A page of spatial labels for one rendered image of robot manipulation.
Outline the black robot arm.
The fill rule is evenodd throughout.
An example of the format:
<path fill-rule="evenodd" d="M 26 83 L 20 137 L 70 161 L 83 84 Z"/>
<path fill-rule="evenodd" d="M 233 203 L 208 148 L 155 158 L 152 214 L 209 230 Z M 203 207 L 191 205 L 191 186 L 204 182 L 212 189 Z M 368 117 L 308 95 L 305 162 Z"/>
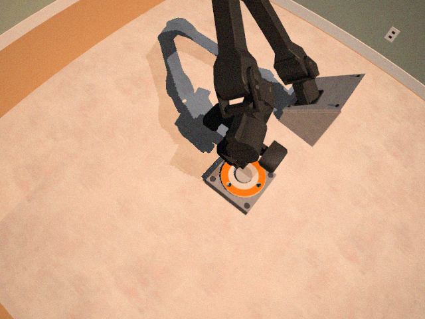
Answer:
<path fill-rule="evenodd" d="M 248 52 L 240 0 L 211 0 L 218 41 L 213 82 L 223 118 L 232 118 L 217 154 L 236 169 L 258 160 L 267 123 L 275 108 L 274 85 L 262 80 L 256 59 Z M 319 70 L 304 49 L 291 41 L 269 0 L 241 0 L 273 51 L 274 68 L 285 86 L 292 84 L 295 106 L 316 104 L 323 94 L 315 78 Z M 230 100 L 244 98 L 231 104 Z"/>

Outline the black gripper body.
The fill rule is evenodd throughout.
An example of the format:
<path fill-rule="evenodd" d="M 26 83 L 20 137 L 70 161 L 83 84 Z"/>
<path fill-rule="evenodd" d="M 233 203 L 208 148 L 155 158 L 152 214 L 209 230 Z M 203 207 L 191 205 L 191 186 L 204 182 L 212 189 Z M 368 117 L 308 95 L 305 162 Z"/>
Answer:
<path fill-rule="evenodd" d="M 221 124 L 230 129 L 232 122 L 232 118 L 222 117 L 219 103 L 216 103 L 203 117 L 203 124 L 212 131 L 217 131 Z M 226 135 L 229 129 L 226 131 Z M 263 143 L 258 164 L 267 172 L 274 173 L 287 154 L 288 149 L 275 140 L 269 147 Z"/>

